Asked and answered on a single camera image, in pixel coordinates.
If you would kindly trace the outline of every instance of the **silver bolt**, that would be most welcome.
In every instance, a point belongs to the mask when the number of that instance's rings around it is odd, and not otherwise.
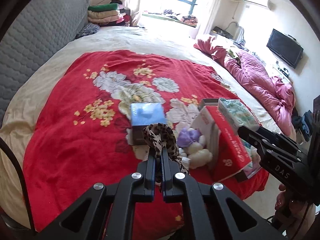
[[[174,175],[177,179],[184,179],[186,175],[182,172],[178,172]]]
[[[140,172],[135,172],[135,173],[132,173],[131,177],[133,179],[140,179],[142,177],[142,174]]]
[[[215,184],[213,184],[213,188],[215,190],[222,190],[223,189],[223,185],[220,182],[216,182]]]
[[[93,188],[94,188],[95,190],[103,189],[103,183],[98,182],[98,183],[96,183],[96,184],[93,185]]]

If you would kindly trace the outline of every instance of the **leopard print scrunchie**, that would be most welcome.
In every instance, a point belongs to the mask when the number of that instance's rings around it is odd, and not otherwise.
[[[189,174],[182,163],[182,157],[179,155],[179,148],[176,145],[176,138],[171,128],[163,123],[154,123],[142,130],[145,142],[156,151],[156,158],[159,158],[162,152],[162,142],[166,142],[166,148],[169,158],[179,164],[181,172]]]

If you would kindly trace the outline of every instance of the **pink comforter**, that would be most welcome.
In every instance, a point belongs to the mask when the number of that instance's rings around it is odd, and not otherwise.
[[[251,95],[257,98],[281,131],[287,136],[291,135],[291,115],[295,104],[291,85],[282,83],[279,77],[270,78],[263,64],[253,55],[241,49],[237,52],[241,61],[241,66],[239,66],[237,61],[231,58],[212,36],[198,39],[194,47],[211,55],[214,60],[225,67]]]

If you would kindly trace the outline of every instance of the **white bed sheet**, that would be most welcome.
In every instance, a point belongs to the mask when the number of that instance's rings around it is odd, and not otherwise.
[[[192,39],[181,37],[174,41],[173,38],[134,27],[104,27],[97,34],[72,41],[39,68],[19,89],[5,113],[0,136],[12,149],[22,166],[25,149],[38,116],[53,87],[70,65],[86,52],[119,49],[153,53],[212,66],[225,83],[249,106],[265,128],[280,133],[279,127],[262,105],[227,70],[193,48],[193,42]],[[18,176],[3,152],[0,159],[0,206],[11,218],[29,227]]]

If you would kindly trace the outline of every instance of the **wall-mounted television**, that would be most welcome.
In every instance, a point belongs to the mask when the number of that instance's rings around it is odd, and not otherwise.
[[[267,47],[293,68],[296,68],[302,59],[303,48],[292,38],[275,29],[270,35]]]

